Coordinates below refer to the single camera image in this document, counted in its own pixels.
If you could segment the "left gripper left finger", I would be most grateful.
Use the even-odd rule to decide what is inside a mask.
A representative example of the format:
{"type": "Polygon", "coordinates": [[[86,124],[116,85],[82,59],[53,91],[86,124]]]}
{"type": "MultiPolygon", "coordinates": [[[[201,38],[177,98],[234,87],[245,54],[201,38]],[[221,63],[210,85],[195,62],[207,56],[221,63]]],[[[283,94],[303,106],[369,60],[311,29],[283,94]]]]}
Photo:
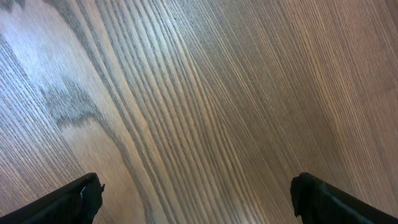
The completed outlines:
{"type": "Polygon", "coordinates": [[[103,204],[104,186],[96,173],[88,173],[1,217],[1,223],[92,224],[103,204]]]}

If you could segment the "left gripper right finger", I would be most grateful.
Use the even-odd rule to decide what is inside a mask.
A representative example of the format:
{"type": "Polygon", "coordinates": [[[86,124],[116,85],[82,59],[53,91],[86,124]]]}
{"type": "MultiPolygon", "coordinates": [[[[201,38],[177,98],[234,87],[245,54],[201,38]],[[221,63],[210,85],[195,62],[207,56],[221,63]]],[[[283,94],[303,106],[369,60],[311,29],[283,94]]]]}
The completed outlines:
{"type": "Polygon", "coordinates": [[[393,223],[397,218],[378,210],[308,172],[290,185],[294,215],[304,224],[393,223]]]}

